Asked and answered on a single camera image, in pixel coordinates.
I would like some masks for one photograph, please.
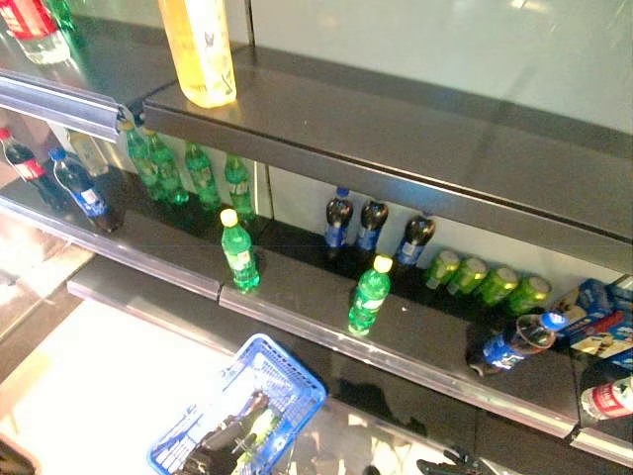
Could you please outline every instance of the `red label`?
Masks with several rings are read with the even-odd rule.
[[[0,14],[18,40],[41,38],[57,31],[43,0],[0,0]]]
[[[591,397],[598,410],[611,417],[619,418],[631,414],[631,411],[622,406],[613,394],[613,384],[604,384],[593,388]]]
[[[46,170],[34,159],[20,163],[19,165],[13,165],[25,180],[35,180],[43,175],[46,175]]]

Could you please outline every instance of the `yellow bottle cap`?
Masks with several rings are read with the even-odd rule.
[[[237,224],[237,212],[228,208],[220,213],[220,221],[227,228],[232,228]]]
[[[390,257],[387,257],[386,255],[377,255],[374,259],[374,269],[381,274],[386,274],[392,268],[393,263],[394,262]]]

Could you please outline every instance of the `shelf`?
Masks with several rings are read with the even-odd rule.
[[[275,50],[234,55],[237,101],[144,101],[152,129],[630,271],[632,137]]]
[[[72,59],[41,66],[0,28],[0,107],[112,142],[120,106],[140,112],[146,95],[176,80],[167,38],[155,28],[75,21],[79,34],[66,36]]]

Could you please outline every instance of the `bottle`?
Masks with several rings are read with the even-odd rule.
[[[226,154],[225,178],[228,183],[228,194],[233,207],[243,220],[250,220],[255,211],[250,204],[248,187],[248,170],[237,155]]]
[[[222,233],[222,248],[228,266],[233,272],[233,282],[241,290],[250,290],[259,285],[259,272],[248,232],[237,223],[237,212],[223,210],[220,220],[225,226]]]
[[[187,142],[185,163],[194,182],[203,208],[217,211],[222,205],[209,158],[199,145]]]
[[[336,188],[336,196],[325,207],[325,243],[331,249],[340,249],[345,246],[347,239],[347,227],[354,214],[354,206],[345,198],[349,195],[347,188]]]
[[[480,376],[511,369],[527,356],[554,344],[556,332],[566,324],[567,319],[558,312],[522,315],[488,340],[483,349],[470,351],[466,361]]]
[[[389,295],[391,282],[387,274],[392,268],[392,260],[386,255],[377,255],[374,268],[367,270],[360,278],[349,309],[349,330],[354,334],[367,334],[376,322],[383,302]]]
[[[97,191],[86,170],[68,159],[63,148],[54,148],[48,154],[54,162],[55,178],[92,224],[106,233],[116,230],[121,221]]]
[[[200,107],[235,100],[224,0],[159,0],[180,88]]]
[[[0,14],[27,58],[53,64],[70,58],[70,49],[44,0],[0,0]]]
[[[128,157],[135,165],[140,181],[147,188],[149,198],[154,201],[162,200],[165,197],[165,190],[158,179],[158,168],[149,159],[147,142],[140,136],[131,121],[127,119],[121,120],[119,128],[126,133]]]
[[[108,159],[93,142],[94,139],[80,132],[68,131],[68,141],[77,152],[81,164],[92,176],[108,173]]]
[[[165,192],[165,200],[172,205],[183,205],[189,201],[189,193],[182,186],[176,157],[155,131],[145,129],[148,139],[149,159],[158,169],[158,179]]]
[[[17,142],[7,128],[0,129],[0,143],[7,161],[24,181],[35,187],[42,200],[53,210],[62,211],[69,205],[61,189],[50,179],[27,146]]]
[[[633,414],[633,376],[613,383],[588,388],[581,394],[581,405],[595,420],[621,418]]]
[[[408,220],[405,235],[396,251],[396,260],[400,265],[412,267],[422,255],[424,247],[435,234],[435,222],[424,216],[415,216]]]
[[[356,237],[356,247],[373,253],[380,237],[380,231],[387,220],[389,209],[384,203],[368,200],[360,212],[360,229]]]

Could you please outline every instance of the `red and white bottle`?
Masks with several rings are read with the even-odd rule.
[[[70,58],[68,43],[44,0],[0,0],[0,14],[32,62],[52,64]]]
[[[633,376],[583,391],[581,404],[594,419],[614,419],[633,414]]]

